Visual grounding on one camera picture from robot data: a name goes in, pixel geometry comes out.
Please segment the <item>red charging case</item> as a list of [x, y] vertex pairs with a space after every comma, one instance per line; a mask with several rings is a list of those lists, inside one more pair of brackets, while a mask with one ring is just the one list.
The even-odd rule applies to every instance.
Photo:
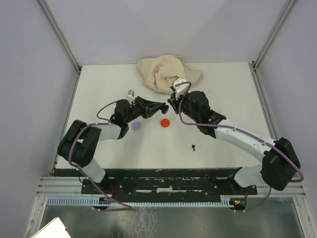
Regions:
[[162, 119], [160, 121], [160, 124], [161, 124], [162, 127], [167, 128], [167, 127], [170, 126], [170, 120], [169, 119]]

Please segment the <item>purple charging case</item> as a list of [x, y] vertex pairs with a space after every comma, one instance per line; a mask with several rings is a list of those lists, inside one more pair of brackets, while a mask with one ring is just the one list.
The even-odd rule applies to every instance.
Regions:
[[142, 125], [139, 121], [134, 121], [131, 126], [132, 126], [132, 129], [135, 131], [140, 130], [142, 127]]

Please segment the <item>black charging case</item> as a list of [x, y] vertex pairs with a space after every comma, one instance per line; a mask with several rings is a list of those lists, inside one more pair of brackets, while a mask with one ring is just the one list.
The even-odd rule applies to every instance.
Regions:
[[163, 115], [165, 115], [165, 114], [168, 112], [168, 110], [169, 110], [169, 106], [168, 106], [168, 105], [164, 105], [164, 106], [162, 106], [162, 108], [161, 108], [161, 113], [162, 113]]

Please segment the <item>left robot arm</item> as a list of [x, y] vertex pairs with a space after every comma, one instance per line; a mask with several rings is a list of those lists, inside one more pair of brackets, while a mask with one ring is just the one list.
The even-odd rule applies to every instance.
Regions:
[[98, 193], [105, 193], [109, 189], [109, 180], [105, 170], [94, 158], [94, 154], [101, 140], [122, 139], [129, 130], [129, 123], [142, 117], [151, 118], [158, 111], [168, 112], [166, 103], [153, 102], [136, 97], [129, 102], [121, 99], [107, 104], [115, 104], [114, 113], [105, 122], [87, 124], [75, 120], [57, 148], [57, 154], [64, 158], [70, 166], [87, 179], [93, 181], [92, 187]]

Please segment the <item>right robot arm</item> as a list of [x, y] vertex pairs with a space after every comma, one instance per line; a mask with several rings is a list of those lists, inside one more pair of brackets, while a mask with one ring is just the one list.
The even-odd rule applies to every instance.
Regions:
[[240, 167], [230, 175], [227, 188], [231, 193], [238, 194], [251, 185], [268, 185], [283, 191], [299, 172], [301, 165], [289, 140], [265, 138], [236, 126], [210, 108], [204, 92], [192, 91], [181, 96], [173, 93], [167, 101], [176, 114], [188, 116], [191, 125], [202, 134], [228, 142], [260, 162], [257, 166]]

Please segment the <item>beige crumpled cloth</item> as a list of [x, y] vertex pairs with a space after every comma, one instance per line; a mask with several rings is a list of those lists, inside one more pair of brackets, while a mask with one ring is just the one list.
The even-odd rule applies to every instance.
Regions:
[[178, 78], [183, 78], [196, 85], [203, 72], [172, 55], [164, 55], [157, 58], [141, 59], [136, 64], [137, 70], [143, 76], [143, 84], [162, 94], [172, 94], [171, 86]]

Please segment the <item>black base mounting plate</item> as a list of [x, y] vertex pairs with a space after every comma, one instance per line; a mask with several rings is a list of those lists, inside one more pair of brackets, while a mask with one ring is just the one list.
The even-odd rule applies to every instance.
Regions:
[[141, 194], [136, 189], [165, 188], [207, 189], [218, 185], [221, 191], [234, 194], [248, 189], [233, 179], [236, 169], [107, 169], [106, 181], [99, 187], [120, 202], [219, 202], [220, 196], [186, 192], [185, 194]]

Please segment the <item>white paper sheet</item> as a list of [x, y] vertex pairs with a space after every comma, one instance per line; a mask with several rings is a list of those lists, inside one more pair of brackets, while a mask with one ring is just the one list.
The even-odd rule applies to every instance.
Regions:
[[36, 232], [32, 238], [71, 238], [71, 236], [61, 219], [56, 217]]

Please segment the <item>right aluminium frame post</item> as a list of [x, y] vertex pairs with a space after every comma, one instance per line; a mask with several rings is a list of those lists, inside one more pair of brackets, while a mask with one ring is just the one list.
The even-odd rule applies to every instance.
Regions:
[[274, 22], [273, 28], [271, 29], [263, 47], [261, 48], [258, 57], [252, 63], [252, 67], [254, 71], [258, 70], [262, 65], [266, 55], [268, 54], [270, 48], [272, 47], [274, 41], [277, 39], [280, 31], [282, 30], [284, 24], [286, 23], [287, 19], [289, 18], [291, 12], [293, 11], [294, 7], [297, 4], [297, 0], [287, 0], [280, 11], [277, 19]]

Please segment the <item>aluminium frame post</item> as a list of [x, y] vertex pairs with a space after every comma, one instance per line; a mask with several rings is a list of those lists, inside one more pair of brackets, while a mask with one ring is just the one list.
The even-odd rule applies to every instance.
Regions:
[[70, 62], [72, 63], [73, 67], [77, 72], [81, 71], [81, 66], [78, 63], [75, 53], [70, 47], [69, 42], [67, 41], [62, 29], [60, 28], [52, 10], [49, 7], [49, 4], [46, 0], [36, 0], [37, 4], [39, 5], [41, 11], [45, 15], [45, 18], [47, 19], [49, 25], [51, 26], [54, 34], [57, 37], [57, 40], [61, 44], [63, 50], [65, 51], [66, 55], [68, 56]]
[[262, 65], [266, 55], [268, 54], [270, 48], [272, 47], [274, 41], [277, 39], [280, 31], [282, 30], [284, 24], [286, 23], [287, 19], [289, 18], [291, 12], [293, 11], [294, 7], [297, 4], [297, 0], [287, 0], [280, 11], [277, 19], [274, 22], [273, 28], [271, 29], [263, 47], [261, 48], [258, 57], [252, 63], [252, 67], [254, 71], [258, 70]]

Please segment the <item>left aluminium frame post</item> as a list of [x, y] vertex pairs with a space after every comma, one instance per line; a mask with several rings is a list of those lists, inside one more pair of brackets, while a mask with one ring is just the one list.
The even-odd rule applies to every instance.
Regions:
[[36, 0], [37, 4], [39, 5], [41, 11], [45, 15], [45, 18], [47, 19], [49, 25], [51, 26], [54, 34], [57, 37], [57, 40], [61, 44], [63, 50], [65, 51], [66, 55], [68, 56], [70, 62], [72, 63], [73, 67], [77, 72], [81, 71], [81, 66], [78, 63], [75, 53], [70, 47], [69, 42], [67, 41], [62, 29], [60, 28], [52, 10], [49, 7], [49, 4], [46, 0]]

